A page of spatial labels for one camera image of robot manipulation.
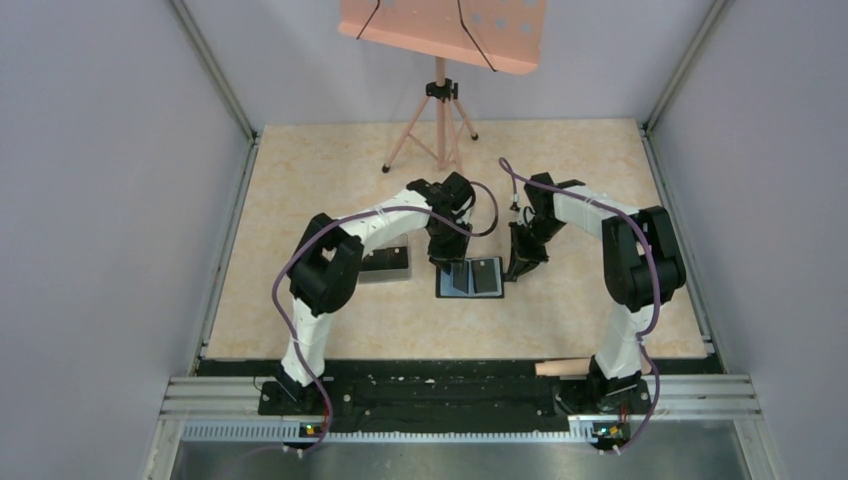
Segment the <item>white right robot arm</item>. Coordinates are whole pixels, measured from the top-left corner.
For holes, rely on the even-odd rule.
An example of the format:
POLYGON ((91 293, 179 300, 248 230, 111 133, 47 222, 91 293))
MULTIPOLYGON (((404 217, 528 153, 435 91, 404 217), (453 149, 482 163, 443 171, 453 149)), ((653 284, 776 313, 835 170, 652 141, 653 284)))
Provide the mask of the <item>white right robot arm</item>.
POLYGON ((586 397, 594 409, 612 412, 641 380, 643 338, 686 282, 670 215, 661 206, 609 200, 579 180, 556 183, 547 172, 525 180, 524 191, 529 205, 509 225, 505 281, 515 282, 547 262, 547 243, 567 225, 601 242, 604 284, 614 306, 604 340, 589 360, 586 397))

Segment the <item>pink toy microphone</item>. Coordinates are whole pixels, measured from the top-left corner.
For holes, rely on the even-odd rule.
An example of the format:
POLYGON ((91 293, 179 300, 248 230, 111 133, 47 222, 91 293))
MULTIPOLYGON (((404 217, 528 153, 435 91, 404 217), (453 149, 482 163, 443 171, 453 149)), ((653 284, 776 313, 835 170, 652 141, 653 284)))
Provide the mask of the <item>pink toy microphone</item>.
POLYGON ((585 376, 589 372, 590 358, 546 360, 534 365, 537 376, 572 377, 585 376))

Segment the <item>clear acrylic tray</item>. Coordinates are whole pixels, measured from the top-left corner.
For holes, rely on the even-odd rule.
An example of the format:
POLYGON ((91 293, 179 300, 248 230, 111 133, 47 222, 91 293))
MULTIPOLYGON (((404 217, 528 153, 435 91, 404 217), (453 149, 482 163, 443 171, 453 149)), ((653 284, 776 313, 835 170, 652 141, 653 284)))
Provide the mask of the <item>clear acrylic tray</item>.
POLYGON ((402 234, 369 252, 362 260, 360 284, 400 282, 412 277, 407 234, 402 234))

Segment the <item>black leather card holder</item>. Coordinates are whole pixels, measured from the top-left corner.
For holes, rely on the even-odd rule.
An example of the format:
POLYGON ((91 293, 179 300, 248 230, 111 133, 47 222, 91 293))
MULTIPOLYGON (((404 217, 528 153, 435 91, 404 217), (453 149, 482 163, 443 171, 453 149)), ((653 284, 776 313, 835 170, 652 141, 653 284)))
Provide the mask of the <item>black leather card holder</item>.
POLYGON ((469 258, 464 261, 468 262, 468 273, 469 273, 469 293, 467 295, 462 294, 459 291, 456 291, 451 286, 451 277, 442 274, 437 270, 436 275, 436 285, 435 285, 435 296, 437 298, 442 299, 500 299, 505 297, 505 288, 504 288, 504 279, 503 279, 503 259, 500 256, 490 256, 490 257, 477 257, 477 258, 469 258), (500 292, 497 296, 477 296, 473 292, 473 283, 471 276, 471 261, 475 259, 482 258, 497 258, 499 260, 499 270, 500 270, 500 292))

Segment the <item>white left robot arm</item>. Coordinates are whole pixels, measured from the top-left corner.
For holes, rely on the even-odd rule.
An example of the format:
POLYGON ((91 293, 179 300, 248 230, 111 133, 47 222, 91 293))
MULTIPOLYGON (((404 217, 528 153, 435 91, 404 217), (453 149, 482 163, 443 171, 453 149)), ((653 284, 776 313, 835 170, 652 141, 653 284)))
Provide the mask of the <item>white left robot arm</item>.
POLYGON ((283 319, 289 342, 277 381, 283 401, 297 413, 319 404, 318 378, 333 318, 353 296, 364 258, 387 242, 414 231, 429 236, 431 264, 448 270, 463 261, 473 237, 476 202, 471 181, 457 172, 444 181, 414 180, 386 201, 356 214, 314 216, 272 288, 289 280, 293 312, 283 319))

